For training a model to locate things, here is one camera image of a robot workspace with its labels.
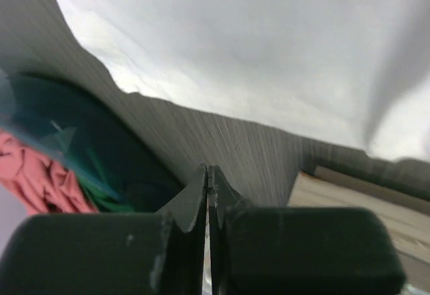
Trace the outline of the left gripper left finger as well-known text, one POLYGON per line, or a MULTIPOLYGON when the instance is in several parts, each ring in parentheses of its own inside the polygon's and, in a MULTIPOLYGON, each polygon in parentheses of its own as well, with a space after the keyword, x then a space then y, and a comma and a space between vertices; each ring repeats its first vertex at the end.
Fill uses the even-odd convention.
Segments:
POLYGON ((46 214, 1 257, 2 294, 200 294, 207 168, 155 213, 46 214))

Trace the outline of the white t shirt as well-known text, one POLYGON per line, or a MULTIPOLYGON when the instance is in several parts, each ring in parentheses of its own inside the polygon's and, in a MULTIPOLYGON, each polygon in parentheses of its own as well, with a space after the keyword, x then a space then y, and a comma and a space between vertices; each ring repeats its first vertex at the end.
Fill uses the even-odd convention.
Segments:
POLYGON ((429 160, 429 0, 57 0, 115 84, 429 160))

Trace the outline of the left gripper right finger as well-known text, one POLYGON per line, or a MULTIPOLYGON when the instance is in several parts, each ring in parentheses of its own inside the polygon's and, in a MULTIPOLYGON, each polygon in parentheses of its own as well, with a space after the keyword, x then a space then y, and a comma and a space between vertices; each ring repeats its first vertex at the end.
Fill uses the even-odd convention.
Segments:
POLYGON ((208 170, 214 294, 399 294, 406 274, 382 221, 356 207, 256 207, 208 170))

